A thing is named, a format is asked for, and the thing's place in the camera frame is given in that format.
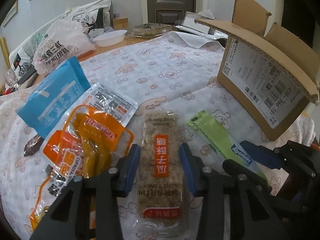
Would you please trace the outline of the clear wine glass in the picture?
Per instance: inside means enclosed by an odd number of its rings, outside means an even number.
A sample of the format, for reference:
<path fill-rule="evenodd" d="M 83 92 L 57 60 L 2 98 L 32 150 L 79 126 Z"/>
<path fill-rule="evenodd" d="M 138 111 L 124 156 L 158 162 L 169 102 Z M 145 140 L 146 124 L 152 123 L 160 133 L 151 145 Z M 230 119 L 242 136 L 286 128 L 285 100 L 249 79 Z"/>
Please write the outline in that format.
<path fill-rule="evenodd" d="M 5 83 L 10 88 L 18 89 L 18 80 L 17 80 L 16 74 L 12 68 L 10 68 L 6 72 L 4 79 L 5 79 Z"/>

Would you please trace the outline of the white book on foil bag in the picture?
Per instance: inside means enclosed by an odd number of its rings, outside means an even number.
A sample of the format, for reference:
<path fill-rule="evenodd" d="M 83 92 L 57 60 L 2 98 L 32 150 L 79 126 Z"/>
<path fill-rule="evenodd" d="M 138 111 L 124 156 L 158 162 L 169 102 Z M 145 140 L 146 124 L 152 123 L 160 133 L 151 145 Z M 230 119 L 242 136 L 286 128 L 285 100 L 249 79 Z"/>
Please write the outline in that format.
<path fill-rule="evenodd" d="M 174 26 L 180 31 L 201 36 L 209 40 L 228 38 L 228 35 L 212 27 L 196 23 L 195 20 L 215 20 L 210 9 L 197 13 L 187 11 L 183 20 L 176 20 Z"/>

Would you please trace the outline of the cartoon print table cloth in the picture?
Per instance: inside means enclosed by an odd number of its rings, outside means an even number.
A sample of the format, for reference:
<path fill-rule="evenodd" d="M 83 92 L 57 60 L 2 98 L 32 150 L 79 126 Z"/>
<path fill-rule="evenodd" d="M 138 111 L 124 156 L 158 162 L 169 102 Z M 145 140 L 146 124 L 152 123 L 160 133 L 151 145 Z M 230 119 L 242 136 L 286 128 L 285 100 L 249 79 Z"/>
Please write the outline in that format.
<path fill-rule="evenodd" d="M 236 140 L 268 148 L 289 140 L 310 145 L 315 138 L 312 119 L 298 117 L 289 129 L 271 142 L 247 111 L 217 81 L 224 49 L 219 42 L 201 48 L 189 46 L 175 32 L 147 42 L 122 47 L 81 63 L 90 83 L 102 83 L 135 100 L 139 108 L 128 128 L 141 136 L 145 109 L 173 110 L 180 121 L 179 136 L 205 165 L 223 172 L 222 163 L 206 141 L 187 126 L 204 110 Z M 20 239 L 32 234 L 29 220 L 48 161 L 42 153 L 25 157 L 25 144 L 36 134 L 16 114 L 33 88 L 1 97 L 1 200 L 4 215 Z"/>

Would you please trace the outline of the seed brittle bar packet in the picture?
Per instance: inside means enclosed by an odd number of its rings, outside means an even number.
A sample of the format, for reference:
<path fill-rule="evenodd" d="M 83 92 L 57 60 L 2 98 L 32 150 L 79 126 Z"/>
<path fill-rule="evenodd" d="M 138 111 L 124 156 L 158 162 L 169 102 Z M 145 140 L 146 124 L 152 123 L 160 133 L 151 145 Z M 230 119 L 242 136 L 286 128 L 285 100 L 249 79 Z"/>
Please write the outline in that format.
<path fill-rule="evenodd" d="M 137 171 L 137 225 L 160 237 L 177 236 L 183 226 L 184 172 L 178 118 L 174 111 L 146 110 Z"/>

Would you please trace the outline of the orange chicken feet snack bag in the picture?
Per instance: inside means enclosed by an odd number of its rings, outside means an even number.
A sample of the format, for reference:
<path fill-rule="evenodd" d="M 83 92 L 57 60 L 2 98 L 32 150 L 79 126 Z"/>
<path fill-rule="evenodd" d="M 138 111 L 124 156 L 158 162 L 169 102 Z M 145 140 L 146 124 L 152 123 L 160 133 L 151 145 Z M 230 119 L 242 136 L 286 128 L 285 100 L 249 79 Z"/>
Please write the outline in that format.
<path fill-rule="evenodd" d="M 137 109 L 127 95 L 95 83 L 65 111 L 40 148 L 48 177 L 36 191 L 32 229 L 75 176 L 100 175 L 128 154 L 134 135 L 127 125 Z"/>

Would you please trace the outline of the brown chocolate wafer bar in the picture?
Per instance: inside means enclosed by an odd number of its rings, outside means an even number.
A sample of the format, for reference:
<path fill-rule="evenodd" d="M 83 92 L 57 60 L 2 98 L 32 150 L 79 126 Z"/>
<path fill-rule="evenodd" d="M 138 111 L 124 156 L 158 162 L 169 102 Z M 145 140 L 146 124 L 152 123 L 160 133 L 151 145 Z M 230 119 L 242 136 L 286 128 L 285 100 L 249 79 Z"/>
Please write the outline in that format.
<path fill-rule="evenodd" d="M 44 139 L 38 134 L 32 137 L 25 145 L 23 156 L 28 157 L 35 154 L 41 147 Z"/>

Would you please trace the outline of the green Alpenliebe candy stick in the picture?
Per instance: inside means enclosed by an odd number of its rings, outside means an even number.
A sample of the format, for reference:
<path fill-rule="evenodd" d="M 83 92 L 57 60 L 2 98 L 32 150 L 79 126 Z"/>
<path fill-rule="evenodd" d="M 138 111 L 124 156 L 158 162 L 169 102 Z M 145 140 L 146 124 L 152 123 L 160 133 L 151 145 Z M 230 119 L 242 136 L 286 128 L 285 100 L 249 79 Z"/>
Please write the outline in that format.
<path fill-rule="evenodd" d="M 267 177 L 251 156 L 209 113 L 202 110 L 191 117 L 187 124 L 204 137 L 223 159 L 232 159 L 267 180 Z"/>

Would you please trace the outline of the white printed plastic bag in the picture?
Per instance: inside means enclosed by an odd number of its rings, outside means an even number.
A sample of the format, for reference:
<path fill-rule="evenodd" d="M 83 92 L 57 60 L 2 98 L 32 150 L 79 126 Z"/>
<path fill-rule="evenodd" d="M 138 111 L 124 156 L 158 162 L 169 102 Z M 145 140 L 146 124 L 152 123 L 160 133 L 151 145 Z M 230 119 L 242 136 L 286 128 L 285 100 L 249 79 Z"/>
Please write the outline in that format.
<path fill-rule="evenodd" d="M 84 34 L 79 22 L 57 20 L 38 45 L 33 65 L 39 75 L 49 74 L 63 61 L 94 50 L 95 46 Z"/>

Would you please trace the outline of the white plastic bowl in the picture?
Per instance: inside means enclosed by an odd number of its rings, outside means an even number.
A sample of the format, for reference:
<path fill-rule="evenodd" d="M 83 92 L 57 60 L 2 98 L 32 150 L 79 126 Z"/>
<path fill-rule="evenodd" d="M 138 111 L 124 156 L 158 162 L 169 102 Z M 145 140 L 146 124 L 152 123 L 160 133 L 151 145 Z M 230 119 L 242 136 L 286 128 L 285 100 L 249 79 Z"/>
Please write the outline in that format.
<path fill-rule="evenodd" d="M 124 40 L 127 30 L 115 30 L 103 33 L 93 39 L 99 47 L 109 47 L 118 44 Z"/>

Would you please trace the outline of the blue milk biscuit packet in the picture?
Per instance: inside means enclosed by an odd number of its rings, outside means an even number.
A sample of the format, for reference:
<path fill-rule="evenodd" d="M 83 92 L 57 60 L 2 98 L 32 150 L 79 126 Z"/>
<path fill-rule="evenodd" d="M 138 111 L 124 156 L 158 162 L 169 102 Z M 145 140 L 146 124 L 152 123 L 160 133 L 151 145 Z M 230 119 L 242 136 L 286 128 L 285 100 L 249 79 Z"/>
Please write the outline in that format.
<path fill-rule="evenodd" d="M 90 87 L 78 59 L 71 57 L 41 81 L 16 113 L 46 138 L 65 111 Z"/>

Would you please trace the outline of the small brown cardboard box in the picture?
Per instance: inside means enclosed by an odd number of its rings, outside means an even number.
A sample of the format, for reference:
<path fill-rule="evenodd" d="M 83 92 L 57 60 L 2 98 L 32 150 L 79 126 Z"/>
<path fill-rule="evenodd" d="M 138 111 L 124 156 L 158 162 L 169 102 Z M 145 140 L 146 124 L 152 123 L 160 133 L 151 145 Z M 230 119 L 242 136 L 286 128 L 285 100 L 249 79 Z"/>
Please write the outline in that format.
<path fill-rule="evenodd" d="M 113 18 L 114 30 L 127 30 L 129 27 L 129 19 L 127 17 L 115 17 Z"/>

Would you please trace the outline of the open cardboard box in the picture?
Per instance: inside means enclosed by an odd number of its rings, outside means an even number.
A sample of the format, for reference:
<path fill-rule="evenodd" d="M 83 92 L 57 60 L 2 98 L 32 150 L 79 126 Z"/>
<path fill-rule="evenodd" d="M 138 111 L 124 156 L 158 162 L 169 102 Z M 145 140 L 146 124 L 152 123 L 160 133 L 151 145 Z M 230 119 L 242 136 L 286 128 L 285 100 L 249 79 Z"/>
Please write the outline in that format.
<path fill-rule="evenodd" d="M 230 21 L 197 23 L 227 34 L 217 79 L 274 141 L 319 104 L 319 56 L 282 26 L 268 28 L 269 17 L 255 0 L 235 0 Z"/>

